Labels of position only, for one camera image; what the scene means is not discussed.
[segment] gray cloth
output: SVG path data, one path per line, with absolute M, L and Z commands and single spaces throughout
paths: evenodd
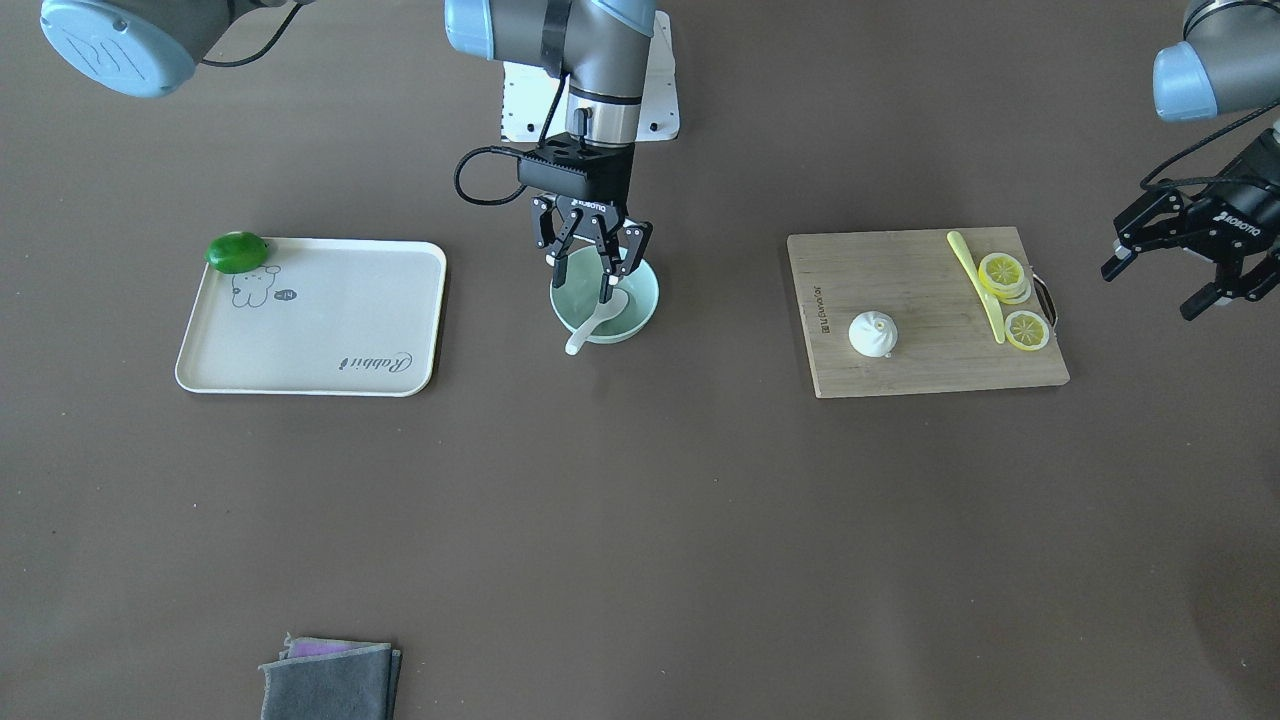
M 401 653 L 389 643 L 285 638 L 266 674 L 262 720 L 390 720 Z

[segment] white spoon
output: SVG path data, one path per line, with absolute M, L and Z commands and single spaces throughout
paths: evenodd
M 605 320 L 612 320 L 622 314 L 627 309 L 627 302 L 631 301 L 631 296 L 627 291 L 621 288 L 613 288 L 613 297 L 608 302 L 596 302 L 595 313 L 586 319 L 585 323 L 573 334 L 568 336 L 568 342 L 564 343 L 564 352 L 570 355 L 577 355 L 579 350 L 582 350 L 582 343 L 586 342 L 588 336 L 591 334 L 600 323 Z

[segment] black cable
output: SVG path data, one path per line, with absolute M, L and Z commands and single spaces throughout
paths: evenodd
M 205 58 L 204 60 L 200 61 L 200 64 L 202 64 L 202 65 L 211 65 L 214 68 L 239 68 L 242 65 L 247 65 L 247 64 L 252 63 L 253 60 L 257 60 L 257 59 L 262 58 L 262 55 L 266 55 L 271 50 L 271 47 L 275 47 L 275 44 L 280 40 L 280 36 L 284 35 L 284 31 L 289 28 L 289 23 L 293 22 L 293 18 L 297 17 L 297 14 L 298 14 L 298 12 L 301 9 L 302 9 L 302 4 L 301 3 L 294 4 L 293 9 L 289 10 L 289 14 L 284 18 L 284 22 L 280 23 L 279 29 L 276 29 L 275 35 L 271 36 L 271 40 L 268 40 L 266 45 L 264 45 L 261 50 L 259 50 L 257 53 L 253 53 L 248 58 L 244 58 L 243 60 L 232 60 L 232 61 L 228 61 L 228 63 L 223 63 L 220 60 L 210 60 L 210 59 Z
M 568 76 L 561 76 L 559 85 L 556 87 L 556 97 L 552 100 L 550 110 L 547 111 L 547 119 L 543 120 L 543 131 L 538 133 L 538 147 L 543 147 L 544 145 L 547 145 L 547 132 L 552 127 L 552 118 L 556 117 L 556 108 L 559 106 L 559 100 L 561 96 L 564 94 L 564 82 L 567 79 Z M 497 200 L 483 200 L 467 195 L 466 191 L 462 190 L 462 168 L 465 168 L 466 164 L 470 163 L 471 159 L 475 158 L 476 155 L 484 155 L 486 152 L 493 152 L 494 155 L 506 155 L 508 158 L 516 158 L 517 160 L 525 156 L 525 154 L 518 150 L 512 150 L 511 147 L 503 147 L 500 145 L 476 147 L 471 152 L 467 152 L 466 155 L 462 156 L 461 160 L 458 160 L 458 165 L 453 168 L 453 191 L 458 193 L 458 197 L 466 200 L 472 205 L 494 206 L 494 205 L 506 205 L 513 201 L 515 199 L 520 197 L 522 192 L 529 190 L 527 184 L 521 184 L 518 188 L 516 188 L 516 192 L 512 192 L 507 197 L 500 197 Z
M 1181 152 L 1174 155 L 1172 158 L 1165 160 L 1164 163 L 1158 164 L 1158 165 L 1156 165 L 1156 169 L 1151 170 L 1149 173 L 1147 173 L 1147 177 L 1142 178 L 1142 181 L 1138 183 L 1138 187 L 1140 187 L 1142 190 L 1144 190 L 1147 192 L 1151 192 L 1151 191 L 1161 191 L 1161 192 L 1164 192 L 1164 191 L 1167 191 L 1167 190 L 1172 190 L 1175 187 L 1185 187 L 1185 186 L 1189 186 L 1189 184 L 1206 184 L 1206 186 L 1208 186 L 1208 184 L 1251 184 L 1251 186 L 1253 186 L 1253 187 L 1256 187 L 1258 190 L 1262 190 L 1265 192 L 1270 192 L 1271 195 L 1280 195 L 1280 188 L 1275 187 L 1272 183 L 1267 182 L 1263 178 L 1256 178 L 1256 177 L 1225 178 L 1225 177 L 1221 177 L 1221 176 L 1215 176 L 1215 177 L 1181 178 L 1181 179 L 1175 179 L 1175 181 L 1165 179 L 1165 181 L 1160 181 L 1158 183 L 1155 183 L 1155 184 L 1152 184 L 1152 182 L 1151 182 L 1152 178 L 1155 178 L 1160 173 L 1165 172 L 1165 169 L 1169 168 L 1170 165 L 1172 165 L 1174 163 L 1181 160 L 1183 158 L 1190 155 L 1192 152 L 1196 152 L 1197 150 L 1204 147 L 1206 145 L 1208 145 L 1210 142 L 1213 142 L 1215 140 L 1222 137 L 1224 135 L 1226 135 L 1226 133 L 1229 133 L 1231 131 L 1235 131 L 1235 129 L 1238 129 L 1238 128 L 1240 128 L 1243 126 L 1247 126 L 1248 123 L 1252 123 L 1253 120 L 1258 119 L 1260 117 L 1262 117 L 1266 113 L 1270 113 L 1271 110 L 1275 110 L 1276 108 L 1280 108 L 1280 97 L 1277 97 L 1270 105 L 1266 105 L 1263 108 L 1258 108 L 1257 110 L 1249 113 L 1248 115 L 1244 115 L 1243 118 L 1240 118 L 1240 119 L 1235 120 L 1234 123 L 1231 123 L 1231 124 L 1229 124 L 1229 126 L 1219 129 L 1217 132 L 1213 132 L 1213 133 L 1206 136 L 1199 142 L 1192 145 L 1190 147 L 1183 150 Z

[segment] green lime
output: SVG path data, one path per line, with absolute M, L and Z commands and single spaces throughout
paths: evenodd
M 219 273 L 247 273 L 266 260 L 266 241 L 251 232 L 229 232 L 209 243 L 205 260 Z

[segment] light blue joint cap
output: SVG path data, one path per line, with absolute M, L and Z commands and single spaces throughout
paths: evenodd
M 1217 117 L 1217 97 L 1204 63 L 1190 42 L 1165 47 L 1156 55 L 1152 73 L 1156 114 L 1165 122 L 1203 120 Z
M 489 0 L 444 0 L 444 32 L 458 53 L 493 60 L 493 12 Z
M 196 74 L 180 42 L 104 0 L 45 0 L 40 27 L 77 70 L 116 92 L 160 97 Z
M 653 37 L 653 18 L 658 10 L 655 0 L 591 0 L 602 10 L 645 37 Z

